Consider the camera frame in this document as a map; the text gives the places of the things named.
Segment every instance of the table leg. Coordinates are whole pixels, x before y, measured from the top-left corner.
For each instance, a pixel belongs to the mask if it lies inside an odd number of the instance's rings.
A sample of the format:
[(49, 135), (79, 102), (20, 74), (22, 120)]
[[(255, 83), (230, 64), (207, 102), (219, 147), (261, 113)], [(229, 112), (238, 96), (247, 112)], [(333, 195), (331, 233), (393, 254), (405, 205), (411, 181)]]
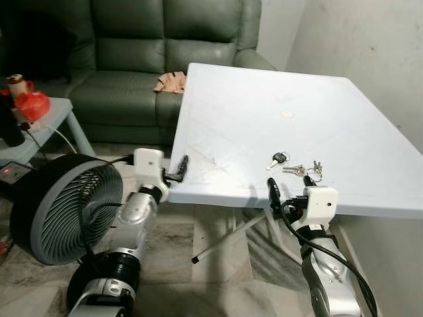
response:
[(243, 224), (242, 226), (240, 226), (237, 230), (235, 230), (234, 232), (232, 232), (231, 234), (224, 236), (218, 243), (216, 243), (214, 246), (210, 246), (209, 248), (205, 249), (203, 252), (199, 253), (197, 256), (194, 256), (191, 260), (192, 263), (198, 263), (202, 258), (205, 258), (206, 256), (208, 256), (209, 254), (211, 254), (212, 252), (215, 252), (222, 244), (225, 244), (227, 241), (235, 239), (235, 238), (239, 238), (242, 233), (244, 233), (245, 231), (247, 231), (249, 228), (251, 228), (252, 226), (254, 226), (256, 223), (258, 223), (260, 220), (262, 220), (263, 218), (265, 218), (265, 214), (264, 213), (259, 213), (257, 216), (255, 216), (254, 218), (252, 218), (249, 222)]
[(89, 155), (90, 157), (95, 157), (96, 155), (94, 149), (88, 142), (84, 131), (82, 130), (77, 118), (75, 117), (75, 114), (73, 114), (72, 111), (67, 116), (66, 121), (73, 134), (73, 137), (75, 138), (75, 142), (77, 143), (79, 151), (85, 155)]
[(301, 265), (303, 263), (302, 259), (293, 253), (285, 244), (284, 240), (282, 239), (282, 235), (280, 233), (279, 225), (276, 223), (276, 221), (273, 219), (273, 212), (270, 208), (265, 208), (264, 213), (266, 214), (267, 221), (269, 222), (270, 228), (272, 229), (273, 234), (276, 237), (276, 240), (278, 241), (279, 247), (282, 249), (282, 251), (285, 252), (287, 256), (289, 256), (294, 262)]

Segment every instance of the gray side table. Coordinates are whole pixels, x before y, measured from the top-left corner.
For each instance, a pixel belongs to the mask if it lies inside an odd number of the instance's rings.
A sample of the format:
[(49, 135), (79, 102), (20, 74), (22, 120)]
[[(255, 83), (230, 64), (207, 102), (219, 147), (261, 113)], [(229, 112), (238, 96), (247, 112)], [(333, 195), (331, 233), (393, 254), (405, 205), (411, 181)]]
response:
[[(54, 133), (51, 129), (44, 127), (48, 125), (57, 129), (66, 120), (73, 134), (79, 152), (95, 157), (93, 147), (88, 142), (84, 131), (81, 129), (77, 118), (72, 112), (72, 103), (69, 99), (50, 98), (50, 111), (37, 122), (41, 124), (40, 129), (32, 132), (37, 142), (42, 146)], [(0, 160), (13, 160), (26, 164), (37, 153), (38, 147), (29, 135), (25, 135), (25, 142), (17, 147), (8, 147), (4, 140), (0, 139)]]

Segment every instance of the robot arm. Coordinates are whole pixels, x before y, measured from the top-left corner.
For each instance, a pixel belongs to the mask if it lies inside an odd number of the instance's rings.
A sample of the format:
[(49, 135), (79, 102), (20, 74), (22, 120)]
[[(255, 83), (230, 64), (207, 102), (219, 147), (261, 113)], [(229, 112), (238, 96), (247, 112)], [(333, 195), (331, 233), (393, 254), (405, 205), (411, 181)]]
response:
[[(284, 213), (285, 220), (301, 236), (345, 259), (338, 249), (335, 237), (326, 233), (338, 202), (338, 192), (335, 189), (307, 186), (303, 196), (291, 197), (281, 205), (279, 189), (272, 178), (268, 185), (270, 203), (276, 217), (281, 217), (281, 213)], [(360, 307), (347, 268), (300, 239), (299, 243), (303, 258), (301, 267), (309, 284), (311, 304), (316, 317), (360, 317)]]
[(166, 180), (181, 182), (188, 164), (188, 157), (184, 157), (178, 174), (167, 175), (161, 168), (162, 160), (161, 151), (135, 150), (138, 191), (132, 192), (119, 210), (110, 249), (95, 256), (96, 268), (83, 264), (72, 277), (67, 294), (68, 306), (73, 307), (69, 317), (132, 316), (147, 237), (155, 224), (158, 204), (169, 196)]

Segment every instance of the white wall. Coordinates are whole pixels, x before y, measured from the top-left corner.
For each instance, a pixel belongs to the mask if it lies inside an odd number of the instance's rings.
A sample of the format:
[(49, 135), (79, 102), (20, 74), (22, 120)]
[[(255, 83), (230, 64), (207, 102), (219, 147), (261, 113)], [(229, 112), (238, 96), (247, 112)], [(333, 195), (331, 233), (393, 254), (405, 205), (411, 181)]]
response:
[(305, 0), (262, 0), (257, 51), (283, 71), (295, 40)]
[(423, 153), (422, 0), (308, 0), (288, 70), (345, 76)]
[[(308, 0), (287, 70), (348, 77), (423, 153), (422, 6), (423, 0)], [(423, 316), (423, 221), (339, 221), (383, 316)]]

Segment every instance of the white table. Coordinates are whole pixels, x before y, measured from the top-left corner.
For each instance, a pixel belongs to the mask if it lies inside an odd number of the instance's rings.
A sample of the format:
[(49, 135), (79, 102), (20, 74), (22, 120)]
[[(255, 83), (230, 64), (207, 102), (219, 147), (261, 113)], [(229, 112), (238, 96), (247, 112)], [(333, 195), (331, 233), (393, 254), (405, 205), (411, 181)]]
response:
[[(72, 112), (72, 103), (69, 99), (50, 98), (50, 111), (37, 120), (41, 128), (32, 133), (37, 142), (42, 146), (54, 133), (51, 129), (44, 127), (48, 125), (57, 129), (66, 120), (75, 138), (75, 142), (81, 153), (95, 157), (95, 152), (88, 142), (81, 126)], [(0, 160), (14, 160), (26, 164), (37, 153), (38, 147), (29, 135), (25, 135), (25, 142), (17, 147), (8, 147), (3, 139), (0, 139)]]
[(339, 214), (423, 218), (422, 155), (348, 79), (190, 64), (170, 170), (190, 163), (171, 202), (266, 208), (269, 177), (301, 195), (300, 177), (266, 170), (278, 151), (322, 162)]

